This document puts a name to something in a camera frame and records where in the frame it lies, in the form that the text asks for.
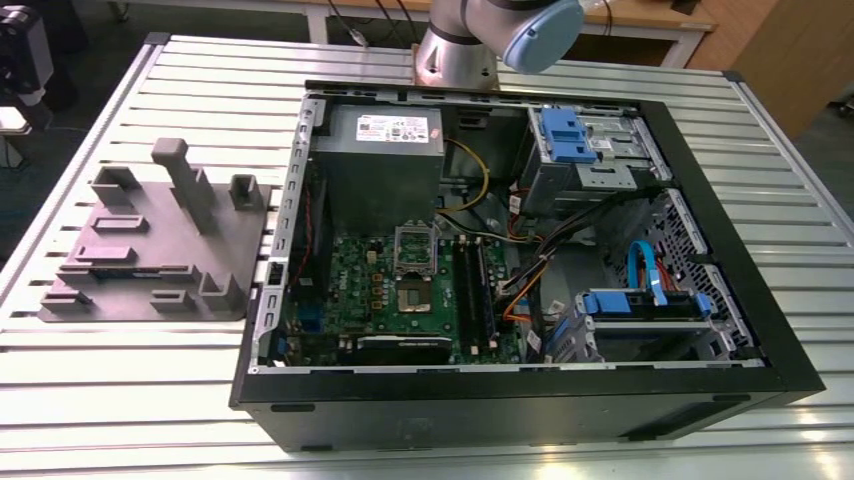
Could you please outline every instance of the table leg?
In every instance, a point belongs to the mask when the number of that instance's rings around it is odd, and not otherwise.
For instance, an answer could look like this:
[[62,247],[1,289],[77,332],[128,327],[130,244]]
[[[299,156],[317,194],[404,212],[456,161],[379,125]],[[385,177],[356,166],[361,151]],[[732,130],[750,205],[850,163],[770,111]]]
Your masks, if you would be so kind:
[[684,68],[706,32],[683,31],[662,62],[662,67]]
[[308,20],[308,38],[311,43],[329,43],[329,33],[325,28],[328,9],[320,5],[305,5],[305,19]]

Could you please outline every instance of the wooden desk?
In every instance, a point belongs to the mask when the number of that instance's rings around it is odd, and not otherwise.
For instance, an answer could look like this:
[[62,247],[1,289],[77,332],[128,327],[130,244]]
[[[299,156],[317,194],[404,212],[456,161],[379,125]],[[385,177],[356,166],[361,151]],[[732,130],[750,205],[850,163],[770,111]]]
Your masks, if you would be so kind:
[[[333,16],[327,0],[125,0],[130,3],[159,5],[228,8],[233,10],[257,10],[268,12],[301,13],[308,20],[308,33],[312,43],[328,43],[327,18]],[[389,15],[404,20],[395,0],[381,0]],[[614,12],[611,35],[615,37],[667,40],[672,46],[662,61],[662,67],[682,68],[694,54],[706,32],[715,29],[716,23],[702,5],[692,15],[683,15],[670,9],[670,0],[610,0]],[[428,20],[432,0],[403,0],[412,19]],[[373,0],[335,0],[343,16],[384,18]],[[588,13],[582,33],[602,35],[607,23],[607,9],[598,8]]]

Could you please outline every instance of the floor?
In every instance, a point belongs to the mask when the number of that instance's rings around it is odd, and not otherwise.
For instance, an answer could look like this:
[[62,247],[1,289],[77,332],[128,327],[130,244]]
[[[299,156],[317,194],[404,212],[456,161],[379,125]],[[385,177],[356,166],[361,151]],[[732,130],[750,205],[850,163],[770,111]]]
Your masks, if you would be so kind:
[[[137,4],[129,10],[130,20],[117,24],[102,2],[76,0],[74,4],[90,46],[80,53],[57,56],[54,62],[68,69],[78,101],[56,114],[54,128],[13,139],[26,162],[16,170],[0,168],[0,266],[12,254],[148,32],[308,41],[305,21],[299,15]],[[397,46],[384,21],[371,21],[357,28],[373,45]],[[423,28],[419,25],[419,36]],[[404,25],[397,31],[404,41],[411,41]],[[332,43],[353,44],[335,21],[329,21],[329,38]],[[827,109],[795,143],[848,215],[854,215],[854,119],[843,120]]]

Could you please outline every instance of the motherboard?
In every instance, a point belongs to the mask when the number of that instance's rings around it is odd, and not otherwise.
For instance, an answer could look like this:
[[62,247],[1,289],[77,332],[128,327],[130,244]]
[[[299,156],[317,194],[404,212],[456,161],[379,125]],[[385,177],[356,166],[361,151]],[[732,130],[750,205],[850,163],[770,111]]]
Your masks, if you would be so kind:
[[515,326],[496,328],[484,309],[508,273],[503,248],[480,238],[440,239],[424,226],[336,236],[325,301],[296,308],[295,364],[519,363]]

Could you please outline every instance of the aluminum table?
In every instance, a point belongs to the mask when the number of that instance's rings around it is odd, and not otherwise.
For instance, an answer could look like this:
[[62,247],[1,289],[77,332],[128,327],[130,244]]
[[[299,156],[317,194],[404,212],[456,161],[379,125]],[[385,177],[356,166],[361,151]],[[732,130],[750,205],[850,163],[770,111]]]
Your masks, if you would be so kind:
[[401,50],[149,39],[0,274],[0,475],[850,477],[854,228],[750,90],[718,72],[561,63],[537,76],[503,70],[500,82],[504,90],[670,106],[828,387],[787,408],[747,413],[674,442],[285,454],[227,405],[243,322],[42,323],[38,301],[96,201],[86,181],[100,166],[165,180],[150,145],[181,137],[211,182],[251,173],[276,189],[276,205],[303,82],[409,82]]

